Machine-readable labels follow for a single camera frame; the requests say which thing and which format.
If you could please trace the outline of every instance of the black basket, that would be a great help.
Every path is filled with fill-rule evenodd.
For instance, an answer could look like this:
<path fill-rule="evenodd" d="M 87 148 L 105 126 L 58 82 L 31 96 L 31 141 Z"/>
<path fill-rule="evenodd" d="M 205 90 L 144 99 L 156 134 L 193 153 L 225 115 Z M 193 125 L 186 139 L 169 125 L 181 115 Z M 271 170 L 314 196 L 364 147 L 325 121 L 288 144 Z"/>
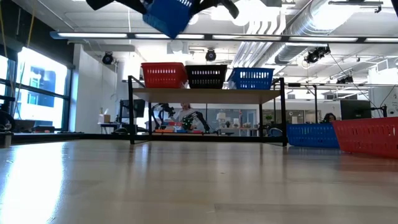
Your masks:
<path fill-rule="evenodd" d="M 223 88 L 226 65 L 186 65 L 185 69 L 190 88 Z"/>

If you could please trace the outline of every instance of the ceiling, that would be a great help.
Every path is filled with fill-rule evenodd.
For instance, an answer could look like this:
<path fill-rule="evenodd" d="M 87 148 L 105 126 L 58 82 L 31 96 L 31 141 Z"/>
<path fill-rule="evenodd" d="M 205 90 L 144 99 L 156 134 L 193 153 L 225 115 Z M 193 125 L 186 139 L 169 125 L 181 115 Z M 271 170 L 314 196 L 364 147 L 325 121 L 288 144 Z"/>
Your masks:
<path fill-rule="evenodd" d="M 31 0 L 13 0 L 25 10 L 32 12 L 33 5 Z M 294 14 L 307 3 L 308 0 L 296 0 L 295 6 L 287 11 L 289 21 Z M 157 32 L 142 21 L 142 16 L 129 10 L 126 6 L 119 3 L 112 3 L 98 11 L 93 11 L 84 1 L 72 0 L 38 0 L 35 5 L 36 16 L 55 30 L 75 31 L 75 32 Z M 382 11 L 374 13 L 375 7 L 361 8 L 354 13 L 344 24 L 334 30 L 331 35 L 398 35 L 398 17 L 394 13 L 391 0 L 385 0 Z M 196 24 L 190 25 L 185 30 L 186 33 L 213 33 L 213 34 L 238 34 L 246 33 L 248 26 L 236 26 L 231 21 L 214 21 L 211 19 L 211 10 L 200 13 Z M 138 49 L 147 61 L 158 61 L 167 57 L 168 40 L 98 40 L 91 41 L 91 45 L 132 44 Z M 239 49 L 239 42 L 207 42 L 190 41 L 189 46 L 203 47 L 203 49 L 216 49 L 217 59 L 232 60 Z M 332 55 L 342 69 L 347 69 L 361 65 L 355 70 L 356 81 L 361 82 L 367 75 L 364 62 L 377 62 L 385 56 L 398 56 L 398 44 L 396 45 L 368 45 L 368 44 L 331 44 Z M 120 53 L 118 57 L 127 57 L 128 53 Z M 204 61 L 205 52 L 195 51 L 190 60 L 201 58 Z M 339 66 L 331 57 L 325 57 L 309 69 L 302 67 L 302 57 L 298 57 L 292 64 L 297 66 L 287 66 L 281 72 L 290 77 L 292 81 L 304 79 L 301 77 L 311 77 L 316 82 L 325 82 L 329 77 L 341 72 Z"/>

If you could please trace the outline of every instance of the computer monitor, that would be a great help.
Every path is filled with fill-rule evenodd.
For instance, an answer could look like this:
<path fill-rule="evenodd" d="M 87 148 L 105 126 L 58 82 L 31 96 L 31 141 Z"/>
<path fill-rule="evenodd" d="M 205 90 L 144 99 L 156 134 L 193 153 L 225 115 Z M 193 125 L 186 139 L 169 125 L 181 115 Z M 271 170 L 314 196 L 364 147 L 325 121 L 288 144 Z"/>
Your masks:
<path fill-rule="evenodd" d="M 134 100 L 134 118 L 143 118 L 145 111 L 145 100 Z M 129 101 L 122 100 L 121 102 L 121 118 L 129 118 Z"/>
<path fill-rule="evenodd" d="M 372 118 L 371 103 L 367 100 L 341 100 L 341 119 Z"/>

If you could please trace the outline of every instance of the security camera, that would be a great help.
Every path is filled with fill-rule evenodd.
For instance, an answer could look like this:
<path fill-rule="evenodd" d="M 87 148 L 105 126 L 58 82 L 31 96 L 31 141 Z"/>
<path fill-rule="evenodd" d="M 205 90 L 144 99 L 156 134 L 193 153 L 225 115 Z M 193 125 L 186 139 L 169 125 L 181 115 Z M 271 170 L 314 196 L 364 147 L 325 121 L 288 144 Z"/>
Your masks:
<path fill-rule="evenodd" d="M 114 57 L 112 56 L 113 52 L 105 52 L 104 57 L 102 58 L 102 62 L 105 65 L 112 65 L 115 62 Z"/>
<path fill-rule="evenodd" d="M 206 61 L 208 62 L 212 62 L 214 60 L 216 60 L 217 55 L 216 52 L 214 51 L 214 49 L 208 49 L 207 53 L 206 53 Z"/>

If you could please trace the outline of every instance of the fluorescent light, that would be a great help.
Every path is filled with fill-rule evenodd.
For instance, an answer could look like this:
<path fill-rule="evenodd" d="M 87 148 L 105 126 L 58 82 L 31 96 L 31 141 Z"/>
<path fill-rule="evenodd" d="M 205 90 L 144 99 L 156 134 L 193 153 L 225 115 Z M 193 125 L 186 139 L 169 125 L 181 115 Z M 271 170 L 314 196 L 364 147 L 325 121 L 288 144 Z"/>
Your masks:
<path fill-rule="evenodd" d="M 280 40 L 278 36 L 263 35 L 213 35 L 213 39 L 217 40 Z"/>
<path fill-rule="evenodd" d="M 290 37 L 292 41 L 312 41 L 312 42 L 356 42 L 357 37 Z"/>
<path fill-rule="evenodd" d="M 297 47 L 327 47 L 328 44 L 319 43 L 286 43 L 286 46 L 297 46 Z"/>
<path fill-rule="evenodd" d="M 107 34 L 107 33 L 58 33 L 60 37 L 69 38 L 127 38 L 127 34 Z"/>
<path fill-rule="evenodd" d="M 366 38 L 365 42 L 398 42 L 398 38 Z"/>
<path fill-rule="evenodd" d="M 180 34 L 177 39 L 204 39 L 205 36 L 201 34 Z"/>
<path fill-rule="evenodd" d="M 136 34 L 136 38 L 169 39 L 169 37 L 164 34 Z"/>

